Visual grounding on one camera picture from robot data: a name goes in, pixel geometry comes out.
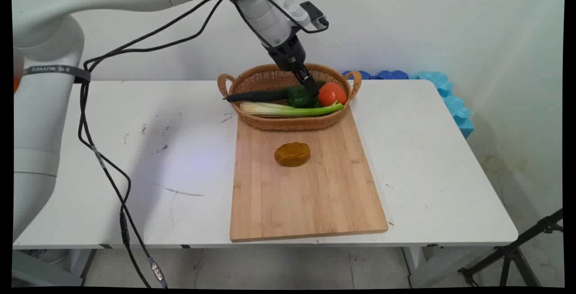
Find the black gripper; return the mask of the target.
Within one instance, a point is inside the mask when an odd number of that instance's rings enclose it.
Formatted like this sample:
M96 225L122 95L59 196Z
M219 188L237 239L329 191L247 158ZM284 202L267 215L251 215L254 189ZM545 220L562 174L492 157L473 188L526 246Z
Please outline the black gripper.
M306 52L297 35L290 35L285 42L277 46L265 42L265 49L280 70L292 71L310 97L318 96L318 84L304 65Z

